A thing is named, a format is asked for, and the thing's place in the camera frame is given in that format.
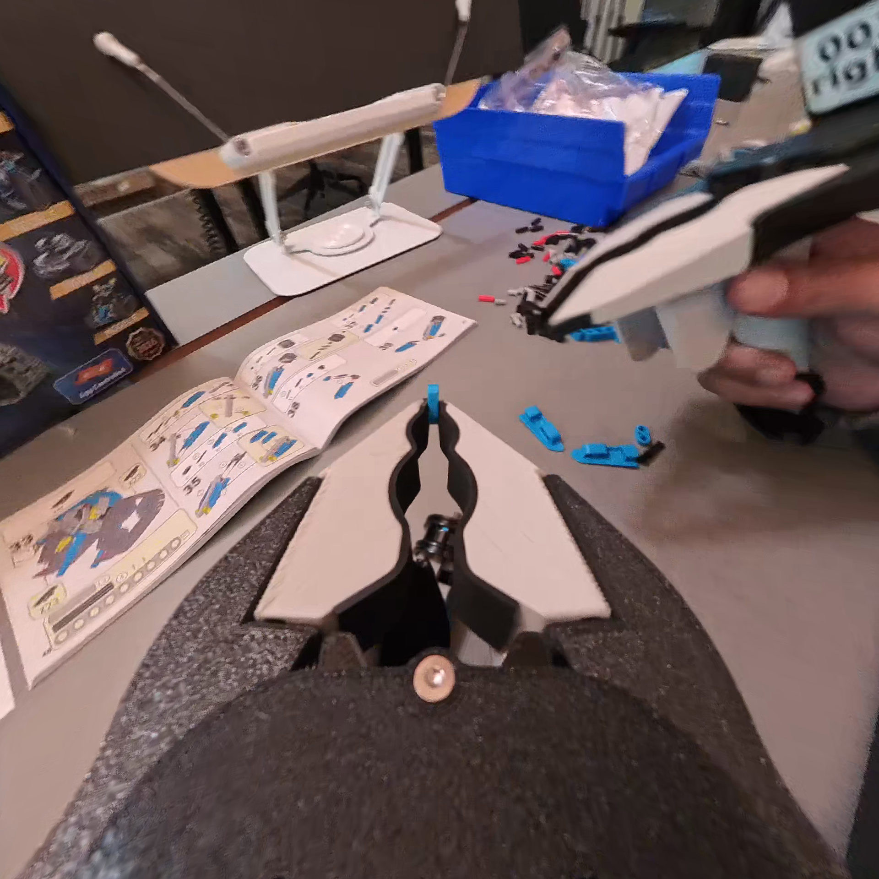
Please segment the blue angled panel piece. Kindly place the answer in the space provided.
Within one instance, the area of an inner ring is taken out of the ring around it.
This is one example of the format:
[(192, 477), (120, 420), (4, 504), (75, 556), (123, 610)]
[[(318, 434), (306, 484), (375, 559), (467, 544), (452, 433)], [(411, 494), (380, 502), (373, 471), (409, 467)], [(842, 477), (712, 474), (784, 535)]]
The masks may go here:
[(577, 463), (587, 466), (638, 469), (641, 467), (642, 449), (637, 445), (607, 445), (587, 443), (570, 452)]
[(519, 415), (519, 421), (549, 451), (563, 453), (562, 435), (537, 406), (529, 406)]

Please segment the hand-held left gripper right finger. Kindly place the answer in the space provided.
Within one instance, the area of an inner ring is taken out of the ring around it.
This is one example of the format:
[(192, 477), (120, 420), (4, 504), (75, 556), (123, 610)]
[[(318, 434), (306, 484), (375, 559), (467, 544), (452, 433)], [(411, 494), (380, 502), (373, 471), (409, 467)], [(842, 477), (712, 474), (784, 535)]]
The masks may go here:
[(541, 469), (453, 404), (439, 404), (437, 426), (446, 488), (461, 512), (451, 541), (454, 621), (506, 653), (524, 632), (609, 620)]

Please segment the white folding stand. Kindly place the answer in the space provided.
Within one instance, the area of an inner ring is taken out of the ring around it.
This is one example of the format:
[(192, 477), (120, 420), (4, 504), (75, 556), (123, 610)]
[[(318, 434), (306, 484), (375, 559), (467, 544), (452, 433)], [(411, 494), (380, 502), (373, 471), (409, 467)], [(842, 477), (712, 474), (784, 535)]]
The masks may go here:
[[(385, 200), (404, 132), (458, 113), (472, 100), (477, 80), (453, 84), (467, 36), (472, 3), (456, 1), (456, 41), (443, 84), (431, 83), (376, 102), (303, 122), (286, 122), (237, 136), (226, 135), (136, 52), (109, 32), (96, 33), (96, 50), (139, 72), (222, 141), (219, 159), (238, 177), (255, 173), (269, 242), (245, 259), (275, 295), (295, 297), (345, 279), (386, 259), (435, 240), (440, 228)], [(299, 231), (280, 222), (276, 171), (340, 149), (381, 139), (366, 203), (354, 211)]]

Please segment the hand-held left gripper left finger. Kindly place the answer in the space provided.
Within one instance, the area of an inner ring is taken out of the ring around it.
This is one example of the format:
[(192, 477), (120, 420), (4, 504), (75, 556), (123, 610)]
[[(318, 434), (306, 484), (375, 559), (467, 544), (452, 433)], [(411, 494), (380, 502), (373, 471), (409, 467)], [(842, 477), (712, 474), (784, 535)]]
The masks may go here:
[(413, 556), (405, 513), (421, 489), (431, 411), (414, 403), (338, 458), (254, 608), (254, 620), (353, 635), (363, 650), (450, 645), (433, 570)]

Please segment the black flat device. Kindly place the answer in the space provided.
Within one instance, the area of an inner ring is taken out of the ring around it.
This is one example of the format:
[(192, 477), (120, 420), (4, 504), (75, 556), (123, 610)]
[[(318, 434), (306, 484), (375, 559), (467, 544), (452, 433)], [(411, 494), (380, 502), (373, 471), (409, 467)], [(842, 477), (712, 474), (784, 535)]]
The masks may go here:
[(176, 160), (219, 138), (148, 76), (95, 44), (113, 36), (227, 137), (321, 124), (344, 148), (455, 113), (445, 82), (519, 67), (520, 4), (2, 2), (2, 94), (72, 184)]

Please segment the open instruction booklet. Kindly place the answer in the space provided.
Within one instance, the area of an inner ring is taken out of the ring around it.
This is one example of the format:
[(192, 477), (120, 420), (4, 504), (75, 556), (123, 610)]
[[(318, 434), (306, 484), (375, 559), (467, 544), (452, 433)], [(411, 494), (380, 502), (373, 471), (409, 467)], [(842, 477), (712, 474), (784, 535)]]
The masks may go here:
[(2, 520), (2, 596), (28, 688), (201, 550), (362, 407), (477, 326), (379, 288), (176, 397)]

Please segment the clear plastic bags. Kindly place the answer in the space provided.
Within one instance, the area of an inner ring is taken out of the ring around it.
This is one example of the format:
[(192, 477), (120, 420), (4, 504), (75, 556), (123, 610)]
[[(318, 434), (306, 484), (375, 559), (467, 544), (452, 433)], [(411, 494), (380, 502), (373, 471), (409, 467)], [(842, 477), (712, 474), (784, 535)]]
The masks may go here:
[(575, 51), (562, 26), (526, 56), (522, 67), (492, 82), (478, 106), (484, 111), (621, 123), (623, 168), (630, 176), (648, 161), (687, 95), (687, 88), (666, 89), (611, 71)]

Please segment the person's right hand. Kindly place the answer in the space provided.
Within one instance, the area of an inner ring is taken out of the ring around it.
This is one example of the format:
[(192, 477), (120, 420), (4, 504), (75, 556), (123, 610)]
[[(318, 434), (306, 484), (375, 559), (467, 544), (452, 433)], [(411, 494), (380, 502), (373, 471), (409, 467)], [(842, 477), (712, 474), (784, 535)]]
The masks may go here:
[[(756, 267), (731, 281), (731, 307), (744, 315), (810, 322), (813, 368), (825, 404), (847, 414), (878, 409), (878, 225), (853, 218), (812, 240), (808, 259)], [(795, 412), (814, 393), (780, 353), (731, 343), (699, 375), (701, 387), (733, 404)]]

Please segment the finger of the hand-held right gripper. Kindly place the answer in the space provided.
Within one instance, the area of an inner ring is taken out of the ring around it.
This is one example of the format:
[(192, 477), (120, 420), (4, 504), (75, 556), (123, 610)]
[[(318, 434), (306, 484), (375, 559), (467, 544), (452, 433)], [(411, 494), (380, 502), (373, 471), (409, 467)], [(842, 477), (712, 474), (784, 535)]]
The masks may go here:
[(760, 215), (848, 171), (844, 163), (797, 170), (715, 196), (701, 217), (598, 268), (555, 313), (550, 328), (614, 320), (740, 273), (753, 260), (753, 225)]
[(701, 217), (715, 201), (707, 191), (679, 192), (610, 229), (583, 258), (575, 261), (542, 302), (537, 302), (535, 295), (526, 296), (521, 302), (518, 313), (522, 315), (527, 334), (561, 338), (562, 331), (550, 328), (551, 320), (598, 268), (628, 256), (669, 229)]

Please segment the dark blue toy box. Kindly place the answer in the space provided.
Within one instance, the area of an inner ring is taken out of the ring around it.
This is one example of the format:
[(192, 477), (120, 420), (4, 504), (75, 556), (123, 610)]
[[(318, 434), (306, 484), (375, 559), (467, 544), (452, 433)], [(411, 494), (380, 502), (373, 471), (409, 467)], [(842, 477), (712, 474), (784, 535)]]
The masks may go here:
[(126, 385), (176, 339), (1, 92), (1, 453)]

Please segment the tan wooden board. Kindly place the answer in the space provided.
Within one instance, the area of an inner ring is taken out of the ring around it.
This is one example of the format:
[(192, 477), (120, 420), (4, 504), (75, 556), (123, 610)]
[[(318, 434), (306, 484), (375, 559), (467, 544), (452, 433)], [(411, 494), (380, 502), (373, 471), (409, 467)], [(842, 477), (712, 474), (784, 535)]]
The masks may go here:
[(337, 114), (240, 134), (219, 148), (150, 170), (181, 188), (214, 189), (452, 117), (470, 105), (483, 83), (479, 78), (420, 86)]

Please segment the pile of small building pieces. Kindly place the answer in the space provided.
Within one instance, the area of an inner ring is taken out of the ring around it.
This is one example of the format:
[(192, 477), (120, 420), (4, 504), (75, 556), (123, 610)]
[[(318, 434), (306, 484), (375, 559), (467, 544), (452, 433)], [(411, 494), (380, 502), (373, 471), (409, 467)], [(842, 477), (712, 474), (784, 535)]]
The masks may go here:
[(535, 217), (530, 224), (517, 227), (514, 233), (518, 239), (506, 258), (510, 265), (519, 268), (521, 280), (506, 288), (480, 291), (476, 301), (479, 294), (507, 298), (504, 306), (478, 303), (486, 308), (505, 310), (511, 326), (526, 333), (522, 315), (518, 313), (525, 297), (535, 295), (537, 302), (542, 302), (575, 261), (583, 258), (607, 232), (578, 223), (552, 227), (548, 220)]

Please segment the blue plastic bin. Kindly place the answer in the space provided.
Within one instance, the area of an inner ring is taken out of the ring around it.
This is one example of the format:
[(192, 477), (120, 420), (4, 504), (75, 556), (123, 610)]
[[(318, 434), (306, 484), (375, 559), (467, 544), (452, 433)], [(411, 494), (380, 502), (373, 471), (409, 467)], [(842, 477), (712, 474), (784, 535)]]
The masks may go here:
[(685, 91), (644, 165), (624, 167), (617, 120), (482, 109), (482, 87), (460, 113), (435, 122), (447, 192), (605, 228), (671, 184), (708, 139), (721, 77), (623, 73), (628, 84)]

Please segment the black wheel blue beam assembly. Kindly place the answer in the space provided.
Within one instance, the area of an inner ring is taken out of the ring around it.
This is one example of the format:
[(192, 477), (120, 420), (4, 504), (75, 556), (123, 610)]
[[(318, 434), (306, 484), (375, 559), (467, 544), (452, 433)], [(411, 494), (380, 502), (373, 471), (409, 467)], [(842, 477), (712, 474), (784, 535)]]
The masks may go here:
[(437, 582), (442, 586), (450, 587), (453, 584), (453, 538), (460, 520), (460, 514), (430, 514), (424, 522), (423, 536), (413, 548), (415, 562), (431, 567)]

